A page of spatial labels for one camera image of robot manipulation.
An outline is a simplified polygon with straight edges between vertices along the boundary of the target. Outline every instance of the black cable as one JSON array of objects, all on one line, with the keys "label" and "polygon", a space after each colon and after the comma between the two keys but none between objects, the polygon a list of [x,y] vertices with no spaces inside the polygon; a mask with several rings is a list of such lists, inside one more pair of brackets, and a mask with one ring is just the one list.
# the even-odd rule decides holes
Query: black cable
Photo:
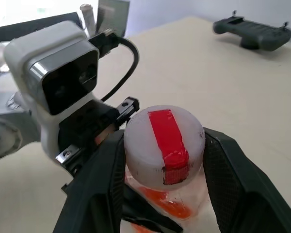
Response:
[{"label": "black cable", "polygon": [[118,42],[121,45],[126,46],[127,48],[130,49],[130,51],[132,52],[133,56],[134,56],[134,61],[130,67],[130,69],[128,70],[128,72],[126,73],[126,75],[118,82],[118,84],[107,94],[105,95],[101,100],[104,102],[107,99],[109,99],[115,92],[118,91],[118,89],[120,89],[120,87],[127,81],[127,79],[133,74],[133,72],[135,71],[138,63],[139,63],[139,52],[136,48],[136,46],[131,43],[129,40],[125,39],[125,38],[118,38]]}]

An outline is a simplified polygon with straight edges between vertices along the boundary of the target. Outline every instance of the game controller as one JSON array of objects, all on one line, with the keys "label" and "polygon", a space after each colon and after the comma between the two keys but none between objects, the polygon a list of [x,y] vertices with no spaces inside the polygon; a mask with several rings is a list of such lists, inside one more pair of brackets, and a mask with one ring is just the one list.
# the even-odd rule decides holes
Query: game controller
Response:
[{"label": "game controller", "polygon": [[291,39],[291,29],[288,22],[282,27],[275,28],[269,25],[244,20],[244,17],[233,16],[217,21],[213,24],[216,34],[232,33],[242,37],[240,46],[249,50],[274,51]]}]

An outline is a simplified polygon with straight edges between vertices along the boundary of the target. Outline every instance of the beige table surface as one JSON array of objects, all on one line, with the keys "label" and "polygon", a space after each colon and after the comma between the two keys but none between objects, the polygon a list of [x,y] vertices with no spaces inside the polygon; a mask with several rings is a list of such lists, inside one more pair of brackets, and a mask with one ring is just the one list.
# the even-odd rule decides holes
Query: beige table surface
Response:
[{"label": "beige table surface", "polygon": [[[235,138],[291,207],[291,44],[271,53],[244,50],[238,37],[214,35],[211,23],[193,17],[131,40],[140,64],[108,103],[133,96],[141,108],[189,110],[203,126]],[[107,93],[131,62],[125,48],[102,58],[94,93]],[[13,83],[2,79],[0,89],[13,89]],[[0,160],[0,233],[52,232],[65,201],[60,188],[70,180],[39,143]],[[210,205],[196,232],[219,232]]]}]

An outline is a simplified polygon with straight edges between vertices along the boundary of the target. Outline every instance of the orange liquid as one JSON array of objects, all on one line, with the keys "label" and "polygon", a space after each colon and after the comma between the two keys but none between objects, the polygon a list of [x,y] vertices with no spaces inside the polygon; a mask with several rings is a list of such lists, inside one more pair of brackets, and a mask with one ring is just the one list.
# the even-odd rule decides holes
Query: orange liquid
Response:
[{"label": "orange liquid", "polygon": [[192,210],[183,202],[168,201],[168,192],[155,191],[146,187],[139,187],[139,190],[164,211],[180,219],[186,219],[192,215]]},{"label": "orange liquid", "polygon": [[136,224],[131,224],[131,226],[135,229],[137,233],[152,233],[153,231],[148,230],[147,228],[144,228],[142,226],[138,226]]}]

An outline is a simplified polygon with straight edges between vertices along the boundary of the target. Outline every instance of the red tape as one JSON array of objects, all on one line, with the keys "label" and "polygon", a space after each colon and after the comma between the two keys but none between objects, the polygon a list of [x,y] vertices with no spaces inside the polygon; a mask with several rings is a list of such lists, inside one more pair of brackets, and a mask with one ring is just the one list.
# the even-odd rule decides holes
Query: red tape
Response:
[{"label": "red tape", "polygon": [[165,164],[164,184],[184,181],[189,175],[189,153],[174,115],[170,109],[148,112],[148,115]]}]

